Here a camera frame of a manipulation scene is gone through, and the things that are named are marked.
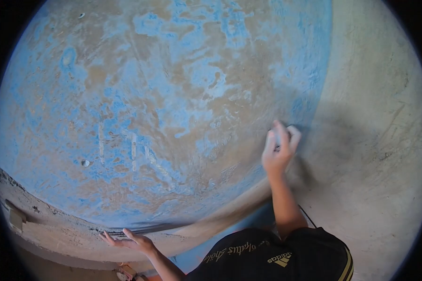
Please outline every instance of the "peeling blue paint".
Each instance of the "peeling blue paint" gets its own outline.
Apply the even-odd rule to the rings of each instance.
[[[330,0],[110,3],[79,20],[76,1],[47,1],[8,63],[0,167],[37,198],[109,227],[202,218],[264,177],[227,148],[262,141],[275,114],[312,121]],[[257,95],[272,108],[247,109]]]

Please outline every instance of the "fingers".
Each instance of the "fingers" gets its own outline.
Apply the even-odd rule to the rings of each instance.
[[[301,139],[301,132],[292,125],[288,126],[286,130],[291,134],[291,140],[289,141],[289,149],[292,153],[295,153],[295,151],[297,150],[298,143]]]
[[[264,146],[264,153],[273,153],[275,149],[275,134],[272,130],[267,132],[266,144]]]
[[[107,242],[109,245],[111,245],[111,246],[115,246],[116,245],[116,241],[111,237],[111,236],[109,236],[109,234],[106,232],[106,231],[104,231],[103,232],[105,235],[103,235],[103,234],[100,234],[100,238],[103,240],[103,241],[105,241],[105,242]]]
[[[281,124],[281,122],[278,120],[274,121],[274,127],[280,138],[280,146],[282,148],[286,148],[287,145],[289,144],[289,135],[287,134],[286,129],[284,128],[283,124]]]
[[[124,228],[122,230],[124,232],[124,234],[131,240],[133,240],[134,242],[139,242],[139,237],[138,235],[136,235],[135,233],[131,232],[131,230],[129,230],[128,228]]]

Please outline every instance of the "blue paint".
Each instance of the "blue paint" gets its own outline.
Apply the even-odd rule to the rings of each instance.
[[[312,121],[331,1],[272,0],[256,10],[242,1],[172,1],[169,16],[116,3],[119,13],[98,7],[88,14],[100,20],[78,20],[75,1],[49,0],[29,23],[0,88],[0,167],[89,222],[202,218],[264,177],[258,159],[241,172],[226,148],[262,141],[275,117],[305,128]],[[271,108],[249,112],[265,99]],[[211,106],[218,101],[225,104]]]

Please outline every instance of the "scratch marks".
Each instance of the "scratch marks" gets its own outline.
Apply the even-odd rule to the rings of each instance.
[[[403,110],[404,107],[405,107],[405,104],[402,104],[402,106],[400,106],[400,108],[395,111],[394,116],[392,117],[391,122],[389,123],[388,127],[386,128],[386,130],[383,132],[380,140],[382,140],[383,137],[386,135],[386,133],[391,129],[392,124],[394,123],[394,121],[397,118],[397,116],[399,116],[400,112]]]
[[[98,148],[100,149],[100,162],[102,165],[105,165],[105,158],[103,157],[105,154],[105,149],[103,146],[103,122],[98,124]]]
[[[136,171],[136,134],[131,135],[131,165],[133,166],[133,172]]]

